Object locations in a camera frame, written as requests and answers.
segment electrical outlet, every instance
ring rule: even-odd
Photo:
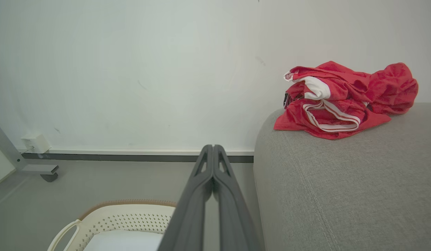
[[[26,149],[30,153],[45,153],[51,146],[42,134],[32,134],[22,137]]]

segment white laundry basket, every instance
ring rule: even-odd
[[[76,232],[64,251],[83,251],[94,235],[105,231],[129,230],[164,234],[175,206],[174,202],[162,200],[116,200],[101,203],[65,226],[51,242],[48,251],[54,251],[72,227],[76,227]]]

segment sofa seam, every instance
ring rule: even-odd
[[[303,169],[303,167],[302,167],[302,166],[301,166],[300,168],[301,168],[301,170],[302,170],[303,174],[304,174],[304,175],[305,175],[305,177],[306,177],[307,175],[306,175],[306,173],[305,173],[305,170]],[[333,236],[333,239],[334,239],[334,241],[335,241],[336,245],[338,246],[339,250],[341,251],[341,247],[339,246],[339,244],[338,244],[338,240],[336,240],[336,237],[335,237],[335,235],[333,234],[333,230],[331,229],[331,226],[330,226],[330,224],[328,223],[328,220],[327,220],[327,217],[325,216],[324,210],[322,209],[322,206],[321,206],[321,204],[319,203],[319,200],[317,200],[316,193],[314,192],[314,190],[313,190],[313,188],[312,188],[312,186],[311,186],[311,183],[310,183],[310,181],[308,180],[308,178],[306,178],[306,180],[307,180],[307,182],[308,182],[308,184],[309,184],[310,191],[311,191],[311,193],[313,194],[314,199],[316,200],[317,205],[319,206],[319,208],[320,208],[320,210],[321,210],[321,213],[322,213],[322,215],[323,215],[322,219],[323,219],[323,220],[325,220],[325,222],[326,222],[326,224],[327,224],[327,232],[328,232],[328,230],[330,230],[331,235]]]
[[[288,141],[285,141],[285,143],[287,144],[287,146],[288,146],[288,149],[290,150],[290,151],[292,151],[292,149],[291,149],[291,146],[289,146],[288,145],[288,143],[287,143]],[[306,192],[306,194],[307,194],[307,197],[308,197],[308,199],[310,200],[310,203],[311,203],[311,207],[313,208],[313,211],[314,211],[314,213],[315,213],[315,215],[316,215],[316,218],[317,218],[317,222],[319,223],[319,227],[321,227],[321,230],[322,230],[322,233],[324,234],[324,237],[325,237],[325,240],[327,241],[327,244],[328,244],[328,246],[329,246],[329,248],[330,248],[330,251],[333,251],[333,249],[331,248],[331,245],[330,245],[330,240],[329,240],[329,238],[327,237],[327,235],[325,234],[325,230],[324,230],[324,228],[322,227],[322,223],[321,223],[321,221],[320,221],[320,219],[319,219],[319,217],[321,217],[322,218],[322,215],[319,213],[319,215],[318,215],[318,210],[316,210],[316,208],[314,207],[314,204],[316,204],[316,202],[313,204],[313,201],[314,201],[314,199],[313,199],[313,196],[310,196],[309,195],[309,193],[308,193],[308,190],[309,190],[309,187],[307,186],[307,184],[306,184],[306,182],[304,181],[304,180],[306,180],[306,177],[303,175],[303,173],[301,172],[301,170],[299,169],[299,166],[300,165],[296,165],[296,170],[298,171],[298,173],[299,173],[299,176],[300,176],[300,180],[302,181],[302,184],[303,184],[303,187],[304,187],[304,190],[305,190],[305,192]]]

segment red clothing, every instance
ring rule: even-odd
[[[294,84],[274,129],[305,130],[326,139],[389,122],[388,115],[406,113],[418,93],[418,83],[403,63],[368,74],[330,61],[316,68],[295,67],[284,78]]]

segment white trim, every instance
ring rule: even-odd
[[[21,187],[29,178],[30,178],[30,175],[26,175],[26,177],[23,179],[23,181],[20,181],[19,184],[17,184],[16,186],[14,186],[13,189],[11,189],[5,196],[3,196],[0,199],[0,204],[2,202],[4,202],[6,199],[8,199],[11,195],[13,195],[13,193],[16,192],[16,190],[19,189],[19,187]]]
[[[16,168],[13,168],[7,175],[3,176],[3,178],[0,179],[0,183],[2,183],[2,181],[6,180],[6,178],[8,178],[10,175],[12,175],[15,171],[16,171]]]
[[[345,121],[356,121],[358,125],[361,123],[361,120],[357,116],[353,116],[353,115],[350,115],[350,114],[347,114],[347,113],[343,113],[341,110],[338,109],[338,107],[336,107],[332,103],[328,102],[327,100],[322,100],[322,101],[323,101],[323,103],[325,105],[325,108],[327,110],[328,109],[332,109],[333,111],[335,111],[336,113],[338,113],[340,116],[344,116],[346,118],[349,118],[349,119],[345,119],[345,118],[341,118],[340,119],[339,117],[336,116],[336,114],[333,113],[333,115],[335,117],[337,117],[338,119],[345,120]]]
[[[172,155],[198,156],[201,149],[70,149],[51,148],[46,153],[53,154],[102,154],[102,155]],[[254,156],[254,150],[226,150],[228,156]]]
[[[332,103],[321,100],[316,105],[311,104],[305,104],[302,106],[305,112],[307,113],[308,119],[310,120],[310,123],[314,125],[315,127],[318,127],[324,132],[347,132],[347,131],[354,131],[358,129],[359,124],[361,123],[361,120],[357,116],[353,116],[347,113],[343,113],[340,111],[335,105]],[[337,119],[342,121],[351,121],[354,124],[319,124],[314,117],[314,115],[309,112],[310,109],[319,110],[325,108],[329,113],[333,114]]]
[[[319,78],[312,76],[306,76],[293,80],[295,82],[305,81],[305,86],[310,89],[311,92],[304,93],[304,98],[311,100],[328,99],[331,96],[330,88],[326,83],[321,81]]]
[[[290,79],[285,78],[285,76],[287,76],[288,74],[290,74],[290,71],[287,71],[287,73],[284,74],[284,80],[287,82],[292,82],[293,81],[293,75],[291,75]]]

